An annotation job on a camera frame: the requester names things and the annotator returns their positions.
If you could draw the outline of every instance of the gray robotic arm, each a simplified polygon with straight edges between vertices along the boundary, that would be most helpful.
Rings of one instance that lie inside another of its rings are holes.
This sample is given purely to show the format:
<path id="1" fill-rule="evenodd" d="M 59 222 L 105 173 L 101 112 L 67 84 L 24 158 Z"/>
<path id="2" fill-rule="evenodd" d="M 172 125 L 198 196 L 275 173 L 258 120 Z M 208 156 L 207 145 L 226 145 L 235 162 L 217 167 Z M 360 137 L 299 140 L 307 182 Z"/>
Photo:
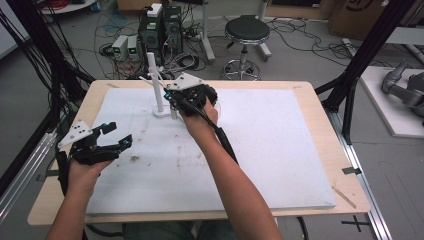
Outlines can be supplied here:
<path id="1" fill-rule="evenodd" d="M 406 61 L 403 61 L 393 71 L 389 72 L 383 79 L 381 90 L 386 94 L 399 98 L 416 115 L 424 117 L 424 72 L 412 75 L 405 89 L 399 87 L 397 82 L 402 78 L 402 73 L 406 66 Z"/>

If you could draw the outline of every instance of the brown box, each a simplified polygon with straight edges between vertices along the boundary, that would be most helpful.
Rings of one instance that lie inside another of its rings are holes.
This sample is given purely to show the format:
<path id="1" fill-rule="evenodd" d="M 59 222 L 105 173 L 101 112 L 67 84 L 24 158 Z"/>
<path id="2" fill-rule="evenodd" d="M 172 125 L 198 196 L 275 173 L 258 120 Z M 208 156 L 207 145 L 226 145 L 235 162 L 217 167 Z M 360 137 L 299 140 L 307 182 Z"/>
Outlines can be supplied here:
<path id="1" fill-rule="evenodd" d="M 364 40 L 384 10 L 382 1 L 338 2 L 328 21 L 331 35 Z"/>
<path id="2" fill-rule="evenodd" d="M 141 10 L 153 3 L 161 3 L 161 0 L 117 0 L 119 10 Z"/>

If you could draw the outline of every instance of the person's left arm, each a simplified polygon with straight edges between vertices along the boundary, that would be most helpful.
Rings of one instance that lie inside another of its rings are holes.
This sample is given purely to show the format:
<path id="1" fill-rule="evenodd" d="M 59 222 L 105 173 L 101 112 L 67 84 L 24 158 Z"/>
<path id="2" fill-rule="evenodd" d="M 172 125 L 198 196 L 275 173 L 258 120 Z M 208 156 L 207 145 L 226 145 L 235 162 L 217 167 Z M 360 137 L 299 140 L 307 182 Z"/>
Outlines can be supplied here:
<path id="1" fill-rule="evenodd" d="M 71 160 L 68 190 L 46 239 L 82 239 L 88 201 L 100 172 L 110 163 L 88 166 Z"/>

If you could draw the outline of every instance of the wooden table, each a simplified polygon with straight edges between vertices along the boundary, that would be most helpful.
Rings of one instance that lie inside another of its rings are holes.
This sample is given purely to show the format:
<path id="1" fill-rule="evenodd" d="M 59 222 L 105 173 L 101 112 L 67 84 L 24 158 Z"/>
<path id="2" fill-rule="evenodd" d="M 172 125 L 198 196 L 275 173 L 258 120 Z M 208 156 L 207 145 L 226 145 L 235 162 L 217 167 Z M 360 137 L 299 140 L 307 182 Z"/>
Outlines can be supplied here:
<path id="1" fill-rule="evenodd" d="M 333 189 L 333 193 L 336 196 L 337 206 L 331 209 L 274 210 L 272 211 L 274 216 L 366 213 L 370 210 L 370 204 L 356 175 L 346 175 L 342 171 L 342 169 L 351 167 L 351 165 L 310 83 L 287 81 L 207 81 L 207 83 L 216 89 L 293 90 Z M 84 119 L 84 121 L 91 126 L 109 88 L 150 87 L 151 86 L 142 81 L 95 81 L 91 85 L 75 119 Z M 31 225 L 51 224 L 62 201 L 63 195 L 57 177 L 48 177 L 28 216 L 28 223 Z M 99 214 L 87 215 L 86 222 L 106 223 L 219 218 L 226 218 L 225 212 Z"/>

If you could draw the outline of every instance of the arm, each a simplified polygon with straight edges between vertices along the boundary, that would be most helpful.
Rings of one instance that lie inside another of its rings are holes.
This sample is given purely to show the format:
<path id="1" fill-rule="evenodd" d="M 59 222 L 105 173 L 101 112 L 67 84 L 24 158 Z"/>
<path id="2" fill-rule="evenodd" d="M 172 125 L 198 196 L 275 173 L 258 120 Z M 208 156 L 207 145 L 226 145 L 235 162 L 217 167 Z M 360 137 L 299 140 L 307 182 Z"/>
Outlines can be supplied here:
<path id="1" fill-rule="evenodd" d="M 207 101 L 204 111 L 217 122 Z M 239 239 L 282 239 L 265 200 L 254 184 L 222 148 L 215 132 L 200 116 L 184 117 L 187 130 L 205 155 L 228 218 Z"/>
<path id="2" fill-rule="evenodd" d="M 110 163 L 88 166 L 71 160 L 68 190 L 46 239 L 82 239 L 88 201 L 100 172 Z"/>

